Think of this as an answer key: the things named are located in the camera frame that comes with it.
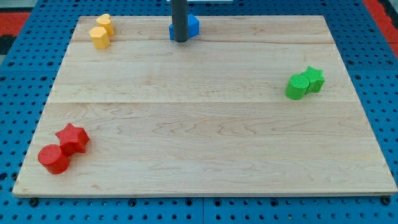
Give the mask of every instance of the blue perforated surface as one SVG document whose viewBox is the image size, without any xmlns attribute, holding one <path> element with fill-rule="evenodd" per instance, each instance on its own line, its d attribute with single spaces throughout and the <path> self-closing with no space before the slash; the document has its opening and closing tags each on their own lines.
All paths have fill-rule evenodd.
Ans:
<svg viewBox="0 0 398 224">
<path fill-rule="evenodd" d="M 40 0 L 0 67 L 0 223 L 398 223 L 398 197 L 18 199 L 11 194 L 79 16 L 170 14 L 164 0 Z M 361 1 L 235 0 L 195 15 L 324 15 L 394 178 L 398 61 Z"/>
</svg>

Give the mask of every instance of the plastic block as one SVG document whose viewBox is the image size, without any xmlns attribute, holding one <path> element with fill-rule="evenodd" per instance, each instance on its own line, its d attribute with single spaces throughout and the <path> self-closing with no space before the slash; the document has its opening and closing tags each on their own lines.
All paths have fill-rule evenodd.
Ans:
<svg viewBox="0 0 398 224">
<path fill-rule="evenodd" d="M 103 14 L 102 16 L 99 16 L 96 21 L 98 26 L 104 27 L 106 29 L 108 36 L 114 35 L 113 23 L 109 14 Z"/>
<path fill-rule="evenodd" d="M 105 49 L 111 45 L 108 33 L 104 27 L 94 27 L 89 33 L 96 49 Z"/>
<path fill-rule="evenodd" d="M 69 158 L 56 144 L 43 147 L 39 152 L 38 160 L 51 174 L 60 174 L 69 166 Z"/>
<path fill-rule="evenodd" d="M 199 20 L 193 15 L 188 15 L 188 34 L 189 38 L 199 35 L 200 31 L 200 23 Z M 173 24 L 169 26 L 169 33 L 170 33 L 170 40 L 174 40 L 174 31 L 173 31 Z"/>
<path fill-rule="evenodd" d="M 323 70 L 314 69 L 308 66 L 307 70 L 302 73 L 303 76 L 307 77 L 310 81 L 310 86 L 307 88 L 305 94 L 308 93 L 319 93 L 322 88 L 325 79 L 322 76 Z"/>
<path fill-rule="evenodd" d="M 90 140 L 84 128 L 76 128 L 71 123 L 55 133 L 60 140 L 60 147 L 66 156 L 70 156 L 74 153 L 85 153 L 86 144 Z"/>
<path fill-rule="evenodd" d="M 305 76 L 292 75 L 285 90 L 285 94 L 292 100 L 299 100 L 304 97 L 309 86 L 310 82 Z"/>
</svg>

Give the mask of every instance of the red cylinder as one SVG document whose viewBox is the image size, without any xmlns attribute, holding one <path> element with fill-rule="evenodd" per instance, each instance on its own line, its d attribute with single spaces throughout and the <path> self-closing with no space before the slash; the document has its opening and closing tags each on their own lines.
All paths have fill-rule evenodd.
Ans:
<svg viewBox="0 0 398 224">
<path fill-rule="evenodd" d="M 38 159 L 51 174 L 60 174 L 69 166 L 69 158 L 56 144 L 43 147 L 39 152 Z"/>
</svg>

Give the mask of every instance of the red surface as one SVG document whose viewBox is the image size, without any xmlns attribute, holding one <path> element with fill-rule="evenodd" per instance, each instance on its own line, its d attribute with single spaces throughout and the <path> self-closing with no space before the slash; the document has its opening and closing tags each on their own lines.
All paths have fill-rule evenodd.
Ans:
<svg viewBox="0 0 398 224">
<path fill-rule="evenodd" d="M 64 151 L 65 155 L 70 156 L 74 153 L 86 152 L 86 144 L 90 140 L 84 128 L 76 128 L 71 123 L 55 133 L 60 139 L 60 147 Z"/>
<path fill-rule="evenodd" d="M 30 12 L 0 12 L 0 36 L 11 34 L 17 36 Z"/>
<path fill-rule="evenodd" d="M 56 144 L 50 144 L 42 148 L 38 159 L 51 174 L 60 174 L 69 166 L 69 158 L 63 153 L 61 147 Z"/>
<path fill-rule="evenodd" d="M 386 14 L 384 6 L 377 0 L 363 0 L 363 3 L 377 23 L 384 38 L 398 57 L 398 30 L 392 24 L 392 19 Z"/>
</svg>

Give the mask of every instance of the yellow block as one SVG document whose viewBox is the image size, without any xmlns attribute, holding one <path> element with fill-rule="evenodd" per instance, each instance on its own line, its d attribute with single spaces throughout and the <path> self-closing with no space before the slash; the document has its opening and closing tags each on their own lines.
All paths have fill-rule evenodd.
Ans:
<svg viewBox="0 0 398 224">
<path fill-rule="evenodd" d="M 102 16 L 99 16 L 96 21 L 99 26 L 105 27 L 109 36 L 114 35 L 113 24 L 109 14 L 103 14 Z"/>
<path fill-rule="evenodd" d="M 94 27 L 89 33 L 96 49 L 105 49 L 111 44 L 104 27 Z"/>
</svg>

